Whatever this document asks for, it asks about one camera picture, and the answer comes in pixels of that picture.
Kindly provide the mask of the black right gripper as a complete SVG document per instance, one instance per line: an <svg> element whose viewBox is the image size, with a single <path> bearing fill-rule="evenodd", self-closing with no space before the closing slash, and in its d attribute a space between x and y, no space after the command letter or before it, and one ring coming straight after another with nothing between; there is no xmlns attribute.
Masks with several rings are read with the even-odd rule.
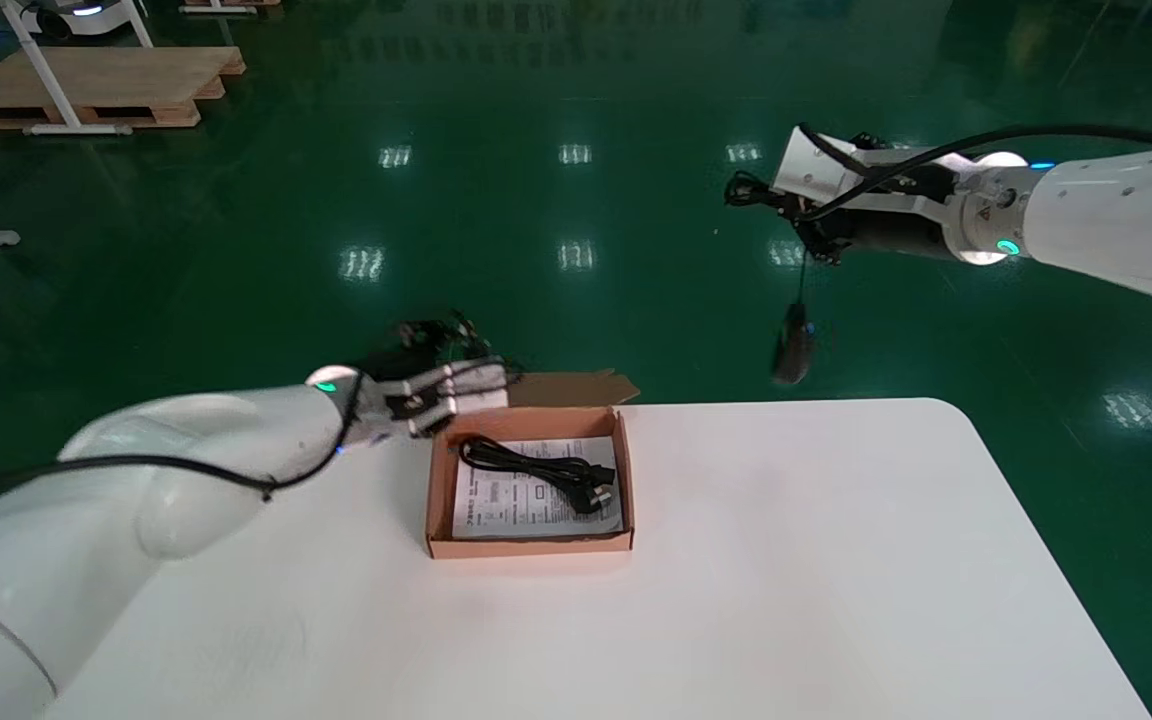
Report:
<svg viewBox="0 0 1152 720"><path fill-rule="evenodd" d="M895 252L952 262L946 242L948 206L943 200L916 194L867 194L856 204L833 210L818 219L806 218L823 202L776 190L763 179L733 179L736 209L764 206L795 220L794 229L805 253L824 266L838 266L846 251Z"/></svg>

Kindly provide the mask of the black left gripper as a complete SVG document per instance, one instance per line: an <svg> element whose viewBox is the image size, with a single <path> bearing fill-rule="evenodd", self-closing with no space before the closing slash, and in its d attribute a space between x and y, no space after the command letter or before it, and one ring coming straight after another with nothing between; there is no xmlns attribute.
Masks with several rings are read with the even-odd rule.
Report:
<svg viewBox="0 0 1152 720"><path fill-rule="evenodd" d="M511 379L503 357L460 310L449 320L397 324L397 340L403 347L361 361L361 374L384 393L493 392Z"/></svg>

